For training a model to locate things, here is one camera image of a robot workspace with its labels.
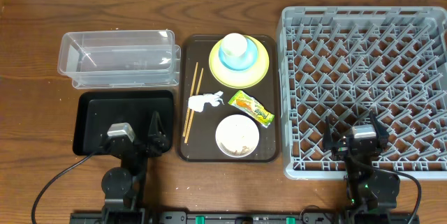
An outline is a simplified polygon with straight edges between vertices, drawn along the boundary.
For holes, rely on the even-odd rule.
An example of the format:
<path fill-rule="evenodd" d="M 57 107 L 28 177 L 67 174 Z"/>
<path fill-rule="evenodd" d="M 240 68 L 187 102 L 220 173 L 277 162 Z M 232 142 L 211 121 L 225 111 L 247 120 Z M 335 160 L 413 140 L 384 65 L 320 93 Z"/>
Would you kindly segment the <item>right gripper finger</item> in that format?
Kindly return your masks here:
<path fill-rule="evenodd" d="M 334 141 L 332 140 L 331 124 L 329 121 L 329 117 L 325 118 L 325 130 L 323 133 L 322 143 L 324 151 L 331 151 L 332 148 L 334 147 Z"/>
<path fill-rule="evenodd" d="M 370 117 L 371 125 L 373 125 L 373 128 L 376 132 L 376 137 L 377 137 L 379 144 L 387 144 L 388 138 L 389 138 L 389 133 L 387 131 L 387 128 L 379 122 L 379 120 L 376 118 L 373 111 L 369 112 L 369 117 Z"/>

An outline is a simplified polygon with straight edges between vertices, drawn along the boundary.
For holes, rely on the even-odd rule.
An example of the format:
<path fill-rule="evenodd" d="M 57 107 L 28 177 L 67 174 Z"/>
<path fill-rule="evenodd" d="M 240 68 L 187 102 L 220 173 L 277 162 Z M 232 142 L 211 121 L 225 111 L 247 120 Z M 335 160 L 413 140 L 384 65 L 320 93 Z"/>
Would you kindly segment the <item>white napkin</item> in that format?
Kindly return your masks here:
<path fill-rule="evenodd" d="M 215 94 L 201 94 L 195 95 L 188 99 L 188 108 L 195 112 L 202 112 L 206 103 L 209 103 L 212 107 L 217 107 L 223 104 L 221 98 L 224 93 L 218 91 Z"/>

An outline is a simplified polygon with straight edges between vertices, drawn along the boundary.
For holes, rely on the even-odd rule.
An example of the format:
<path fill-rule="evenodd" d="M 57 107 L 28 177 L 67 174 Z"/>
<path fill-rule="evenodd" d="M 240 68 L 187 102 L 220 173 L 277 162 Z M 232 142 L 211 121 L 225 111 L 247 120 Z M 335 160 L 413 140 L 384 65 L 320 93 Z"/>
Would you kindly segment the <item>white small bowl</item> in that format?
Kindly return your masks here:
<path fill-rule="evenodd" d="M 231 158 L 244 158 L 254 152 L 260 141 L 256 123 L 241 114 L 224 118 L 217 126 L 215 140 L 218 148 Z"/>

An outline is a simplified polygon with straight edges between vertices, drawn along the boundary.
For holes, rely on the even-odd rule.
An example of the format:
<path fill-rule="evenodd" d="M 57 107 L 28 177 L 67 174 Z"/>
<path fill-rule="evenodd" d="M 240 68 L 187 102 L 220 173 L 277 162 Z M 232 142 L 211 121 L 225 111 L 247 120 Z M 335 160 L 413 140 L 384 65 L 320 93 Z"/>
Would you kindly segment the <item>green snack wrapper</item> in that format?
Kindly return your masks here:
<path fill-rule="evenodd" d="M 274 121 L 274 115 L 268 112 L 255 98 L 243 92 L 243 90 L 237 91 L 228 104 L 247 113 L 265 128 Z"/>

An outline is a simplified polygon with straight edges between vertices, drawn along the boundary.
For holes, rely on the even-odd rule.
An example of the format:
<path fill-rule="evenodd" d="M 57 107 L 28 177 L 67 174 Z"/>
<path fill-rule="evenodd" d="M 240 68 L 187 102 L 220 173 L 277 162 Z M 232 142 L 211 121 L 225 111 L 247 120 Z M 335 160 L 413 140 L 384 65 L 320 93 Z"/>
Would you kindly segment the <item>white cup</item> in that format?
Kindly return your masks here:
<path fill-rule="evenodd" d="M 226 35 L 221 42 L 221 50 L 228 57 L 240 57 L 248 47 L 247 39 L 239 33 L 230 33 Z"/>

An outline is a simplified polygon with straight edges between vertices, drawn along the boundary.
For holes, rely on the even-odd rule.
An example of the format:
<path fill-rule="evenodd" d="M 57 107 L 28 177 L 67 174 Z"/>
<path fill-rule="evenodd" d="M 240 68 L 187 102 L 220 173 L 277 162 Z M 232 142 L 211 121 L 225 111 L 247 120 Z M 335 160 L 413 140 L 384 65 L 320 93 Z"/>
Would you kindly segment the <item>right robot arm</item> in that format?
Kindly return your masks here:
<path fill-rule="evenodd" d="M 331 152 L 333 160 L 344 162 L 346 193 L 351 200 L 351 205 L 335 216 L 335 223 L 390 223 L 390 210 L 397 206 L 399 176 L 372 165 L 385 149 L 389 133 L 373 112 L 369 120 L 335 139 L 330 120 L 325 119 L 323 149 Z"/>

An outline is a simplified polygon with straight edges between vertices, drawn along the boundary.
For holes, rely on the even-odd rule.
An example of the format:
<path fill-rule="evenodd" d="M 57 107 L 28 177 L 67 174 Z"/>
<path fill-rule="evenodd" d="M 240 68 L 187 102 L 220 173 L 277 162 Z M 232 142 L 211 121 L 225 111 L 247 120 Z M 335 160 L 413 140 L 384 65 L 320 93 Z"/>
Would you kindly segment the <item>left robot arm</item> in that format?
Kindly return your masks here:
<path fill-rule="evenodd" d="M 119 167 L 108 170 L 102 178 L 105 194 L 102 223 L 145 223 L 142 205 L 145 189 L 147 161 L 159 157 L 172 146 L 166 136 L 160 114 L 155 111 L 147 134 L 138 138 L 129 123 L 113 124 L 101 148 L 121 160 Z"/>

